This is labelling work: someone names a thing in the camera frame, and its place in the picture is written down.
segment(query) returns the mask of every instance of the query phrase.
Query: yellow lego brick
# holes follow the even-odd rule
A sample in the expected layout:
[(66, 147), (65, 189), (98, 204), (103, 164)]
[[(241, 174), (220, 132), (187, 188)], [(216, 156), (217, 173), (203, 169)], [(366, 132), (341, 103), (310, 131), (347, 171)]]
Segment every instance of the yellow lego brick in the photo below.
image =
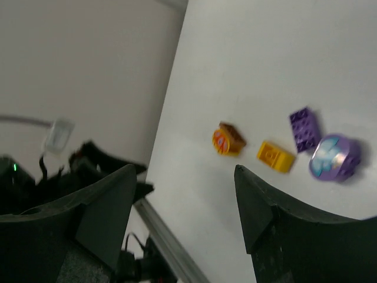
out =
[(293, 154), (268, 141), (260, 146), (257, 158), (281, 173), (287, 173), (295, 161)]

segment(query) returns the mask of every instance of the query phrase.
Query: black cable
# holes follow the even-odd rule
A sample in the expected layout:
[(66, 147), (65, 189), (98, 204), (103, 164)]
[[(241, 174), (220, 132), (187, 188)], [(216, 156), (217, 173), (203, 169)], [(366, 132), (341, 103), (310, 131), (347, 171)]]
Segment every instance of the black cable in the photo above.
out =
[(141, 241), (139, 240), (139, 238), (135, 235), (135, 233), (128, 233), (127, 237), (125, 238), (125, 250), (127, 250), (127, 247), (128, 247), (128, 239), (130, 238), (130, 236), (133, 236), (135, 238), (135, 240), (138, 242), (140, 248), (143, 250), (143, 252), (145, 252), (145, 246), (141, 243)]
[(41, 158), (39, 159), (39, 168), (41, 168), (42, 171), (42, 180), (47, 180), (47, 168), (43, 161), (44, 155), (42, 154)]
[(0, 122), (14, 122), (14, 123), (21, 123), (21, 124), (30, 124), (34, 126), (39, 126), (43, 128), (51, 128), (52, 122), (43, 121), (35, 118), (29, 117), (22, 117), (17, 115), (6, 115), (0, 114)]

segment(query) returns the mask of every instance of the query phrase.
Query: white table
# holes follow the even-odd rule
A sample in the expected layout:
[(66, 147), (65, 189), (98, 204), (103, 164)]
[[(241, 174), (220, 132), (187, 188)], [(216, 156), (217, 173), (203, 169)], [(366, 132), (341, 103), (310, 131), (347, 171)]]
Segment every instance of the white table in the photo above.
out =
[[(233, 172), (243, 164), (280, 190), (353, 218), (377, 214), (377, 1), (191, 0), (147, 179), (151, 204), (211, 282), (255, 282), (246, 255)], [(279, 174), (256, 159), (264, 139), (295, 152), (288, 115), (304, 106), (324, 133), (363, 144), (348, 182), (322, 183), (300, 154)], [(222, 157), (220, 121), (248, 141)]]

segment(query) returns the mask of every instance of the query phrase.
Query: white wall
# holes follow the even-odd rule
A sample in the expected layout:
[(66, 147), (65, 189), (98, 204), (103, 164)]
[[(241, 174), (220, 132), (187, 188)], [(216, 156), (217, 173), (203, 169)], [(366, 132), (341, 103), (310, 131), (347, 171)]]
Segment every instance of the white wall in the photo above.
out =
[[(87, 139), (149, 162), (183, 14), (154, 0), (0, 0), (0, 113), (76, 123)], [(0, 123), (0, 154), (39, 177), (45, 130)]]
[(181, 12), (185, 12), (189, 0), (158, 0), (164, 5), (168, 5), (173, 9), (176, 9)]

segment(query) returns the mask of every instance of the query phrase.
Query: orange round lego piece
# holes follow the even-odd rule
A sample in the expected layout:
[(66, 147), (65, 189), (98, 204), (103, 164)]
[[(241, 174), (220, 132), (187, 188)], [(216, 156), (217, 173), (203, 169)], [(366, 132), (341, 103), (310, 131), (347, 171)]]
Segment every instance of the orange round lego piece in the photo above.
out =
[(230, 140), (222, 129), (217, 129), (216, 131), (214, 131), (212, 143), (218, 153), (227, 154), (229, 152)]

